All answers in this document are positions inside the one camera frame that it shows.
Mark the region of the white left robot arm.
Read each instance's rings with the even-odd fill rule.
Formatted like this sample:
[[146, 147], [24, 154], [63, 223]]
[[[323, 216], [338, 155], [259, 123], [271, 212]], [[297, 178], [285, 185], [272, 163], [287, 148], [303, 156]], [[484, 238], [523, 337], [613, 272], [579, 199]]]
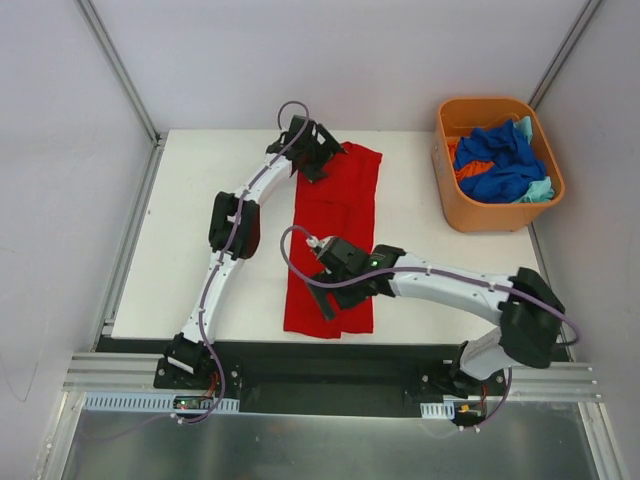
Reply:
[[261, 207], [295, 173], [312, 183], [326, 178], [327, 163], [344, 152], [323, 124], [295, 115], [289, 127], [267, 147], [263, 165], [252, 177], [236, 190], [221, 191], [214, 198], [206, 277], [188, 320], [164, 354], [188, 388], [204, 387], [216, 369], [211, 354], [216, 322], [235, 274], [259, 246]]

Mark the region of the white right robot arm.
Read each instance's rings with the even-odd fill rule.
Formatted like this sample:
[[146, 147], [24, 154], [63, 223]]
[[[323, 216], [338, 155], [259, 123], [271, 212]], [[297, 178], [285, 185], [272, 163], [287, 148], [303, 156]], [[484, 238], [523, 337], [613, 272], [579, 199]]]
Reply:
[[564, 308], [534, 270], [512, 276], [447, 270], [398, 247], [366, 252], [337, 236], [306, 243], [322, 266], [307, 284], [326, 320], [383, 295], [435, 302], [492, 324], [489, 333], [463, 342], [449, 366], [428, 374], [443, 393], [465, 398], [513, 366], [546, 369], [559, 348]]

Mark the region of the red t shirt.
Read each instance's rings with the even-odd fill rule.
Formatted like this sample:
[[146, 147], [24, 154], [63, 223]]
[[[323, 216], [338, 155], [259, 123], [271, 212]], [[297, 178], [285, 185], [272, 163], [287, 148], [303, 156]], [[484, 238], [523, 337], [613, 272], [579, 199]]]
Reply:
[[[326, 178], [316, 183], [297, 178], [294, 223], [322, 239], [339, 236], [371, 251], [375, 227], [375, 196], [383, 155], [362, 145], [345, 142], [344, 151], [325, 167]], [[373, 302], [342, 310], [327, 321], [309, 288], [295, 273], [288, 273], [283, 329], [321, 339], [347, 334], [371, 334]]]

